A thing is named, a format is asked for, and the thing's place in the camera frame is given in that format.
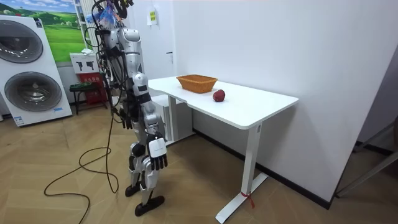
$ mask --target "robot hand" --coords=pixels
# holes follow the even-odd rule
[[[159,170],[167,167],[166,144],[163,136],[159,132],[148,135],[147,148],[152,170]]]

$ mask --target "brown basket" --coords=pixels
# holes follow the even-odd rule
[[[208,93],[213,89],[217,82],[216,78],[206,77],[203,75],[184,75],[177,77],[184,90],[194,93]]]

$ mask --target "wooden floor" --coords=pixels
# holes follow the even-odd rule
[[[82,111],[79,116],[17,128],[13,120],[0,123],[0,223],[78,223],[87,201],[81,197],[46,197],[44,187],[78,167],[87,149],[106,145],[109,111]],[[111,193],[106,176],[85,170],[58,181],[49,191],[81,192],[91,199],[84,223],[217,223],[215,215],[240,190],[243,161],[199,136],[168,148],[169,166],[160,174],[154,195],[165,203],[142,217],[134,216],[140,194],[124,196],[129,183],[127,158],[133,132],[114,125],[109,157],[110,171],[120,189]],[[83,162],[103,154],[92,152]],[[342,184],[383,157],[373,152],[351,156]],[[104,160],[89,165],[104,171]],[[325,210],[288,187],[268,178],[227,224],[284,223],[398,223],[398,166],[393,164]]]

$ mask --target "green hill poster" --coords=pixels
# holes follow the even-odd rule
[[[0,0],[0,14],[40,18],[55,62],[85,48],[74,0]]]

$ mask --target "red tag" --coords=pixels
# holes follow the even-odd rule
[[[243,197],[248,197],[249,198],[250,203],[251,203],[251,208],[254,208],[255,206],[254,206],[253,199],[251,198],[251,193],[249,192],[249,195],[246,195],[243,192],[241,192],[241,194],[242,194]]]

